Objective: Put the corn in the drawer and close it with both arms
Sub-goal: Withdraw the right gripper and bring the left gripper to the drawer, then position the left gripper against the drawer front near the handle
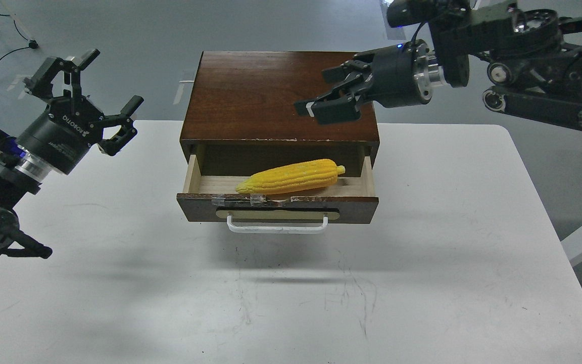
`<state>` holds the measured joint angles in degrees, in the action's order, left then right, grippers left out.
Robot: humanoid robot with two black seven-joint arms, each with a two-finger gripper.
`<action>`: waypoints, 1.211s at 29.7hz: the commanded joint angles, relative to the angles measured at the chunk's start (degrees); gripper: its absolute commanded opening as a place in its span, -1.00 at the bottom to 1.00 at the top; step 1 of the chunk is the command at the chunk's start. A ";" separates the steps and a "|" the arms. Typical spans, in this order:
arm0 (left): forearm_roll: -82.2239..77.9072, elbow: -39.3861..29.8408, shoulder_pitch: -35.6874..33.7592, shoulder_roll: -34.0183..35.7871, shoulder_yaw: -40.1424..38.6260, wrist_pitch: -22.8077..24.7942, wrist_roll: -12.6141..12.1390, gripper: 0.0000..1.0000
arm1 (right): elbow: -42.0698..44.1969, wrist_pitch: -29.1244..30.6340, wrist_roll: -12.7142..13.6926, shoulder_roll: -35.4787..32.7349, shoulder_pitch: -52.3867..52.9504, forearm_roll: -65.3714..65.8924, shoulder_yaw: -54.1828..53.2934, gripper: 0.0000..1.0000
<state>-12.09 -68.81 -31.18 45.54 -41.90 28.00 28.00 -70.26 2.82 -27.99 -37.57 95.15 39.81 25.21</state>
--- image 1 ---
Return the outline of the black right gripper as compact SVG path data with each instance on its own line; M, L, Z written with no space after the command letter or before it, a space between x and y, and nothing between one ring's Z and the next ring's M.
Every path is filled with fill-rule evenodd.
M335 86L316 98L294 102L298 115L321 125L359 120L361 106L369 101L385 108L425 105L434 88L444 85L443 68L425 41L376 49L371 62L346 60L323 69L322 78L328 84L360 79L371 86Z

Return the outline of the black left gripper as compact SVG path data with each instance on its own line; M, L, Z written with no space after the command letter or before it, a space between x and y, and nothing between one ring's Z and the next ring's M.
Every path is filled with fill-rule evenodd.
M68 175L97 143L102 153L114 156L134 138L138 131L132 115L144 102L134 95L120 113L103 115L90 101L85 101L80 73L98 56L98 49L88 49L80 58L49 56L30 78L23 79L25 91L48 104L44 112L18 136L16 143L26 152L39 157L62 174ZM53 80L63 73L63 83L71 90L63 96L53 95ZM103 139L107 127L119 127L109 139Z

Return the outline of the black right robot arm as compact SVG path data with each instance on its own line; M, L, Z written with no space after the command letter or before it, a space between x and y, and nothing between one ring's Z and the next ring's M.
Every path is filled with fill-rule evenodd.
M437 85L467 86L475 56L488 64L492 87L482 93L488 110L582 131L582 46L564 41L582 32L582 18L524 11L515 1L482 8L468 1L394 1L386 20L392 28L428 25L432 43L412 37L324 69L331 90L297 101L299 115L330 124L357 120L369 102L425 105Z

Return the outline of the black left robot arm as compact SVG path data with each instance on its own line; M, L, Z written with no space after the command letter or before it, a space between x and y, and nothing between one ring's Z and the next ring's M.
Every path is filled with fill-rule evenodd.
M26 92L46 108L20 136L0 129L0 256L49 258L50 247L20 230L16 204L37 194L50 172L71 173L92 146L113 156L138 133L132 115L142 97L132 97L116 115L104 115L82 92L81 72L99 54L90 49L80 58L50 56L24 80Z

